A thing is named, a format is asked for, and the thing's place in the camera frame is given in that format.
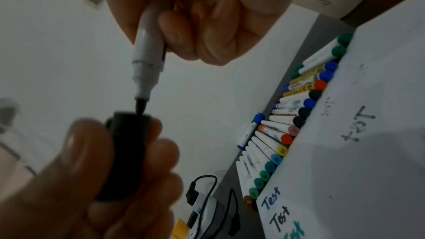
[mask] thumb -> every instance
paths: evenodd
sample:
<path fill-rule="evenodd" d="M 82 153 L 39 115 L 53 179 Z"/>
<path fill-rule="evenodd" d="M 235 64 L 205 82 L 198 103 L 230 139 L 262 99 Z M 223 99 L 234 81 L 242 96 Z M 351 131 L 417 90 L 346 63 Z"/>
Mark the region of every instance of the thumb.
<path fill-rule="evenodd" d="M 0 205 L 0 238 L 64 237 L 100 192 L 113 159 L 112 137 L 101 123 L 74 123 L 60 155 Z"/>

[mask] power cord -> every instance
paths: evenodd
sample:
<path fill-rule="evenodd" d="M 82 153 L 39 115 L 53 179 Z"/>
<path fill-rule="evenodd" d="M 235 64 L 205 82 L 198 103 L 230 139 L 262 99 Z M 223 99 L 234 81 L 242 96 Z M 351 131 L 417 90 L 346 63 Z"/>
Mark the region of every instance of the power cord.
<path fill-rule="evenodd" d="M 201 178 L 207 178 L 207 177 L 214 178 L 214 184 L 213 184 L 213 186 L 211 187 L 211 189 L 209 190 L 209 192 L 208 192 L 208 194 L 207 194 L 207 197 L 205 197 L 205 201 L 204 201 L 204 203 L 202 204 L 201 214 L 199 215 L 198 227 L 197 227 L 197 230 L 196 230 L 195 237 L 194 237 L 193 239 L 197 239 L 197 238 L 198 238 L 198 235 L 199 235 L 199 232 L 201 231 L 201 219 L 202 219 L 202 217 L 203 217 L 203 215 L 204 215 L 204 210 L 205 210 L 205 207 L 206 207 L 206 205 L 207 205 L 208 199 L 209 199 L 209 197 L 211 196 L 211 194 L 212 194 L 212 192 L 213 192 L 214 188 L 215 188 L 215 187 L 216 187 L 216 185 L 217 185 L 217 181 L 218 181 L 218 179 L 217 179 L 217 177 L 216 177 L 216 176 L 213 176 L 213 175 L 205 175 L 205 176 L 200 176 L 200 177 L 198 177 L 197 179 L 195 179 L 195 180 L 193 181 L 193 183 L 195 184 L 195 183 L 196 183 L 196 181 L 200 180 Z"/>

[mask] hand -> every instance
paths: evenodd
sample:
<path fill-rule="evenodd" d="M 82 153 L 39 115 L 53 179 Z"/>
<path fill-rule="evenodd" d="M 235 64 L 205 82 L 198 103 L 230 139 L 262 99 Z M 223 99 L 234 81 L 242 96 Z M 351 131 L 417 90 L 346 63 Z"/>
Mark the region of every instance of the hand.
<path fill-rule="evenodd" d="M 107 0 L 121 29 L 134 43 L 149 0 Z M 291 0 L 177 0 L 159 24 L 168 47 L 183 59 L 222 66 L 248 52 L 269 31 Z"/>
<path fill-rule="evenodd" d="M 170 170 L 177 145 L 157 140 L 151 122 L 141 194 L 126 201 L 95 202 L 114 159 L 112 137 L 100 123 L 76 122 L 61 154 L 24 189 L 0 205 L 0 238 L 168 239 L 174 225 L 170 206 L 182 181 Z"/>

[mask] white wall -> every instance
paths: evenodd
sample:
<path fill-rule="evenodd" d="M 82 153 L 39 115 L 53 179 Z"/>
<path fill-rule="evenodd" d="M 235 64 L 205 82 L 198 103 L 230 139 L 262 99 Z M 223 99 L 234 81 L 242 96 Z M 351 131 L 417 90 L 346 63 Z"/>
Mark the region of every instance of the white wall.
<path fill-rule="evenodd" d="M 0 0 L 0 6 L 0 96 L 18 100 L 39 135 L 59 148 L 76 118 L 104 120 L 133 109 L 132 47 L 106 5 Z M 248 122 L 264 109 L 316 17 L 291 6 L 255 49 L 225 67 L 167 56 L 147 112 L 180 146 L 176 171 L 185 189 L 199 175 L 224 176 Z M 189 213 L 177 204 L 176 217 Z"/>

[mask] gray table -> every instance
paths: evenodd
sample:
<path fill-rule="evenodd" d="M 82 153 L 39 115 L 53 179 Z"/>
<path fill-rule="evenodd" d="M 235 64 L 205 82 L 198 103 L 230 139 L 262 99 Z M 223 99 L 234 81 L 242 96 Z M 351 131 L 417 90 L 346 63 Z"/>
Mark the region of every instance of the gray table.
<path fill-rule="evenodd" d="M 289 66 L 288 71 L 283 76 L 279 86 L 276 88 L 276 91 L 264 109 L 263 114 L 269 115 L 271 113 L 272 105 L 274 105 L 276 101 L 282 96 L 280 93 L 281 89 L 285 83 L 289 82 L 290 76 L 292 75 L 292 72 L 296 66 L 301 64 L 306 58 L 318 51 L 320 48 L 328 44 L 336 36 L 344 33 L 352 33 L 354 30 L 354 28 L 344 24 L 339 20 L 320 15 L 305 38 L 291 65 Z M 241 229 L 233 238 L 262 239 L 265 237 L 259 214 L 252 211 L 251 209 L 246 208 L 243 204 L 242 193 L 239 185 L 239 177 L 236 170 L 236 161 L 239 160 L 239 156 L 241 155 L 242 153 L 239 153 L 239 155 L 235 158 L 213 196 L 224 205 L 227 205 L 229 191 L 231 188 L 233 188 L 238 198 L 241 222 Z M 235 209 L 234 201 L 232 201 L 230 206 L 230 213 L 234 214 Z M 226 238 L 232 237 L 227 235 L 218 239 Z"/>

